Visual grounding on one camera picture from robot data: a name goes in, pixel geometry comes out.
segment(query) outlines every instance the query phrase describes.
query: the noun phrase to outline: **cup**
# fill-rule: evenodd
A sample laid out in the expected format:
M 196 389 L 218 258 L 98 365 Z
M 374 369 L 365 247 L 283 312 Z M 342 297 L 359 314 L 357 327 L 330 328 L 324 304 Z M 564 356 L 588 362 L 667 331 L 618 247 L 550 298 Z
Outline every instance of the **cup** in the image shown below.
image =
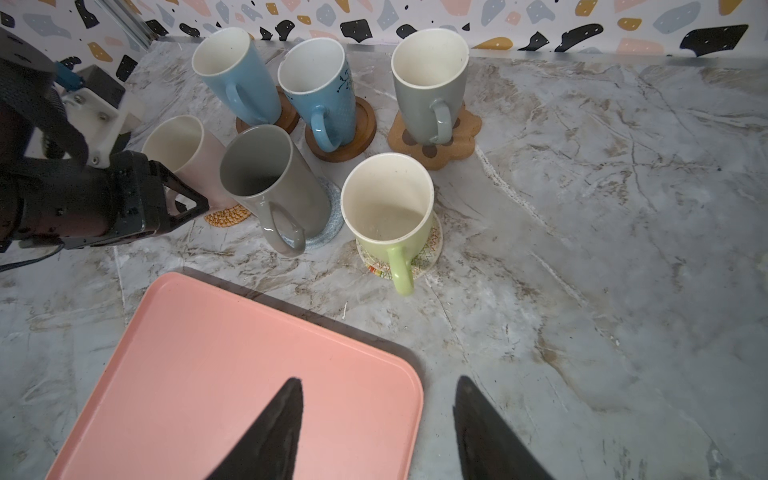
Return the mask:
M 317 145 L 332 152 L 355 137 L 355 88 L 344 47 L 332 38 L 312 38 L 290 49 L 277 81 Z
M 165 165 L 181 181 L 206 197 L 210 212 L 237 205 L 219 178 L 224 146 L 198 118 L 181 115 L 164 121 L 149 135 L 141 153 Z M 166 194 L 168 211 L 174 215 L 179 213 L 175 202 L 177 196 L 173 190 Z
M 224 188 L 259 217 L 277 253 L 298 257 L 323 231 L 331 203 L 288 133 L 258 125 L 237 135 L 221 161 Z M 288 244 L 281 234 L 288 238 Z
M 412 33 L 392 53 L 397 105 L 414 140 L 447 144 L 464 101 L 469 46 L 445 28 Z
M 192 69 L 245 123 L 273 124 L 280 118 L 272 76 L 242 28 L 225 28 L 203 40 L 192 55 Z
M 429 172 L 403 154 L 368 157 L 342 187 L 344 221 L 368 253 L 389 263 L 401 295 L 413 293 L 411 260 L 429 237 L 434 203 Z

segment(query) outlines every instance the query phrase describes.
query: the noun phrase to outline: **gray mug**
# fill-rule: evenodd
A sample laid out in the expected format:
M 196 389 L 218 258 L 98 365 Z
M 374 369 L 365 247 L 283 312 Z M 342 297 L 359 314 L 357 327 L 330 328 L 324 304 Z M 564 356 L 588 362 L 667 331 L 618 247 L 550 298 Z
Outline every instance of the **gray mug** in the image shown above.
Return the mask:
M 304 253 L 306 239 L 328 223 L 330 200 L 280 127 L 257 125 L 237 135 L 224 152 L 220 176 L 224 189 L 259 217 L 266 241 L 286 257 Z
M 392 53 L 397 105 L 422 145 L 447 144 L 464 101 L 469 46 L 446 28 L 410 34 Z

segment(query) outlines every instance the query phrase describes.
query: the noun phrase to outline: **tray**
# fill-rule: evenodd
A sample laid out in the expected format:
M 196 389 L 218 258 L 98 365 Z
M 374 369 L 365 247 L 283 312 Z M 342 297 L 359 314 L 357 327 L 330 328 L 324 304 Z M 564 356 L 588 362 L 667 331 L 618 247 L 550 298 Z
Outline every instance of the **tray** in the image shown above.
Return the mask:
M 204 479 L 301 379 L 296 480 L 405 479 L 424 394 L 399 357 L 167 273 L 138 307 L 50 479 Z

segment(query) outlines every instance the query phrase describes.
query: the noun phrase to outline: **terrazzo pattern wallpaper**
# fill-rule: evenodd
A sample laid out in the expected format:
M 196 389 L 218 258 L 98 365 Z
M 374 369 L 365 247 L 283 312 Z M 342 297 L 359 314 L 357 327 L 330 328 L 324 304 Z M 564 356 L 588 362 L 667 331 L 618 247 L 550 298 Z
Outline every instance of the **terrazzo pattern wallpaper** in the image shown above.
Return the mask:
M 0 23 L 70 70 L 96 64 L 119 81 L 144 53 L 93 0 L 0 0 Z
M 450 28 L 472 47 L 768 57 L 767 0 L 125 0 L 158 35 L 392 44 Z

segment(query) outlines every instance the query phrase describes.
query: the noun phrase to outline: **blue mug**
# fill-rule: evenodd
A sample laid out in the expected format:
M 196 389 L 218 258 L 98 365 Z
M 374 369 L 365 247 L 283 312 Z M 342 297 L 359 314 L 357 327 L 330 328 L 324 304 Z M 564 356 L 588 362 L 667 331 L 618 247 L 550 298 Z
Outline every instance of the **blue mug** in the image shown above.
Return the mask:
M 272 76 L 242 28 L 225 28 L 203 40 L 192 55 L 192 69 L 245 123 L 273 124 L 280 118 Z
M 290 49 L 277 81 L 317 145 L 332 152 L 355 137 L 355 88 L 344 47 L 332 38 L 312 38 Z

